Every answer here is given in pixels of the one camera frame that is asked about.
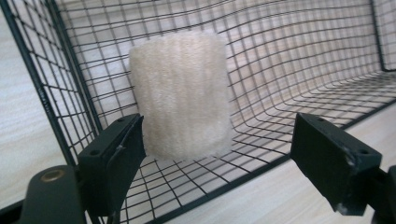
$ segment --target white sponge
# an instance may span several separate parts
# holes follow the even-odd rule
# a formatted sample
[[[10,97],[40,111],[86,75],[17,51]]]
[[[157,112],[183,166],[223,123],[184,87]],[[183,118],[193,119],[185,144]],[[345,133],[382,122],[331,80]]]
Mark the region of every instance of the white sponge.
[[[224,43],[196,32],[149,41],[130,52],[146,151],[191,160],[231,149]]]

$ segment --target rectangular sponge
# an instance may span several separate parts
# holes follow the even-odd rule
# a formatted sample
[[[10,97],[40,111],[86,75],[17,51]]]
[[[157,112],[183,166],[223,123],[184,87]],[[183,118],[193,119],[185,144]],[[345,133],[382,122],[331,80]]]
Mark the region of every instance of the rectangular sponge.
[[[176,161],[231,149],[225,46],[186,32],[130,52],[131,80],[148,155]]]

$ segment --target black wire mesh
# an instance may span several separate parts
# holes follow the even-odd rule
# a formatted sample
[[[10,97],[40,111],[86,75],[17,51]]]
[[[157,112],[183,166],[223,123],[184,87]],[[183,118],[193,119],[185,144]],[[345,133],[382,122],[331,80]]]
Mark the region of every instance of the black wire mesh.
[[[32,78],[48,95],[49,118],[60,126],[54,131],[72,157],[102,127],[137,112],[131,48],[189,30],[227,42],[232,152],[199,161],[146,158],[121,223],[168,220],[286,161],[297,112],[346,128],[396,101],[393,1],[9,4],[21,51],[34,62]]]

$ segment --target wire grid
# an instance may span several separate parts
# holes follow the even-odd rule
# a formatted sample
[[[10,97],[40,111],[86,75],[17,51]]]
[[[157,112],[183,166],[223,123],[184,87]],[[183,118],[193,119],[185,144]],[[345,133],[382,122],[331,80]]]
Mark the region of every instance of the wire grid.
[[[227,42],[232,152],[199,161],[147,157],[121,210],[122,223],[168,220],[287,160],[297,112],[346,128],[396,99],[396,76],[381,70],[378,57],[394,68],[395,25],[388,17],[395,7],[387,1],[375,2],[376,21],[366,0],[57,3],[78,64],[65,56],[46,1],[11,5],[74,157],[94,138],[89,102],[104,128],[137,112],[129,49],[189,30]]]

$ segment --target metal basket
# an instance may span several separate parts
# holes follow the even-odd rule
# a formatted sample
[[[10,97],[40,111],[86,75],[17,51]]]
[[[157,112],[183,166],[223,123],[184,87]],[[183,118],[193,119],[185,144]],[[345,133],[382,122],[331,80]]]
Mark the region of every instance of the metal basket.
[[[232,152],[199,161],[146,158],[121,223],[164,222],[287,161],[297,112],[345,129],[396,101],[395,1],[0,3],[73,165],[112,121],[138,112],[131,48],[188,30],[227,42]]]

